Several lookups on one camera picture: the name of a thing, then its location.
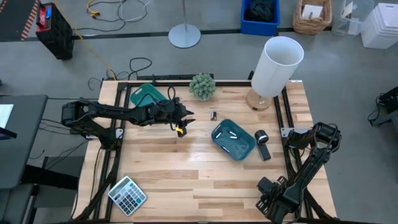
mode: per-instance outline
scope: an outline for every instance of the lamp shade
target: lamp shade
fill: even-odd
[[[263,97],[279,95],[303,58],[304,50],[294,39],[269,39],[251,80],[253,90]]]

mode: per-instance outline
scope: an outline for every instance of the concrete floor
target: concrete floor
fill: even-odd
[[[292,2],[281,0],[284,6],[281,27],[291,26],[295,5]],[[384,2],[398,3],[396,0]],[[76,24],[91,26],[98,22],[87,19],[81,1],[60,1],[60,4],[70,12],[69,16]],[[193,5],[202,10],[193,11]],[[174,13],[180,7],[178,0],[167,3],[152,0],[148,5],[148,17],[130,24],[121,33],[168,31],[182,21]],[[239,28],[238,0],[188,0],[187,8],[191,23],[202,30]],[[375,97],[397,86],[398,45],[388,50],[365,49],[360,37],[346,39],[331,32],[317,36],[294,32],[280,35],[297,40],[305,50],[305,59],[292,78],[303,80],[314,122],[336,123],[343,135],[340,150],[326,165],[338,217],[359,222],[396,223],[397,133],[390,124],[371,127],[366,117],[375,107]],[[128,70],[130,58],[147,57],[154,63],[141,75],[209,72],[214,73],[216,79],[246,79],[249,71],[255,69],[267,39],[242,34],[203,35],[198,45],[190,49],[175,48],[167,37],[96,39],[88,40],[88,43],[115,72]],[[79,40],[75,42],[73,59],[66,62],[55,60],[40,42],[3,42],[0,43],[0,52],[3,55],[0,78],[4,84],[0,87],[0,94],[44,93],[51,97],[95,98],[99,88],[89,90],[87,81],[90,77],[102,78],[105,75],[102,64]],[[140,68],[143,64],[136,63],[133,67]],[[49,101],[45,117],[59,120],[64,103]],[[81,140],[78,136],[41,131],[31,156],[39,155],[43,149],[46,149],[45,156],[57,156]],[[72,155],[84,156],[85,148]],[[42,158],[29,163],[39,166]],[[72,203],[41,209],[35,223],[66,220],[71,207]]]

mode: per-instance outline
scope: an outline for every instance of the calculator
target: calculator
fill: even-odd
[[[108,196],[127,216],[133,214],[147,196],[129,177],[123,177],[108,193]]]

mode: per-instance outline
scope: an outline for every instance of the orange black striped tape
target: orange black striped tape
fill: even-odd
[[[30,31],[30,28],[32,28],[32,25],[35,24],[34,21],[36,19],[38,7],[39,7],[39,0],[35,0],[35,4],[33,5],[32,9],[30,10],[30,15],[27,18],[24,30],[22,31],[21,40],[26,40],[26,38],[29,34],[29,31]]]
[[[0,6],[0,13],[3,12],[4,7],[6,7],[6,4],[7,4],[7,0],[3,0],[3,2],[1,3],[1,6]]]

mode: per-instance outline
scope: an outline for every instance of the wooden table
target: wooden table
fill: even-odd
[[[117,82],[104,82],[99,102],[114,105],[117,85]],[[157,89],[167,96],[166,87]],[[111,221],[267,221],[255,206],[261,196],[256,185],[264,176],[273,181],[281,175],[287,177],[274,105],[265,111],[251,110],[245,102],[246,93],[250,89],[248,86],[218,87],[210,101],[194,99],[188,87],[175,87],[175,89],[187,109],[195,112],[192,118],[196,121],[188,125],[188,134],[184,138],[178,138],[177,133],[171,131],[169,125],[138,127],[126,123],[118,180],[126,175],[129,176],[139,184],[148,199],[130,217],[125,216],[117,206],[113,205]],[[310,128],[313,122],[303,83],[289,82],[287,93],[295,126]],[[279,99],[287,126],[282,97]],[[211,111],[217,112],[218,121],[210,121]],[[259,151],[255,148],[242,162],[232,161],[213,144],[210,138],[212,130],[223,119],[232,119],[252,136],[257,130],[264,129],[270,137],[267,147],[272,159],[263,162]],[[107,127],[110,120],[97,119],[97,122]],[[79,215],[90,201],[94,164],[99,146],[98,141],[91,141],[88,145],[81,172],[75,216]],[[100,179],[103,156],[104,151],[101,150],[96,166],[94,192]],[[304,154],[302,160],[304,161],[307,156],[308,152]],[[320,169],[308,189],[327,213],[336,216],[324,167]],[[107,200],[108,196],[104,194],[100,218],[104,217]],[[289,214],[285,219],[292,220],[294,216]]]

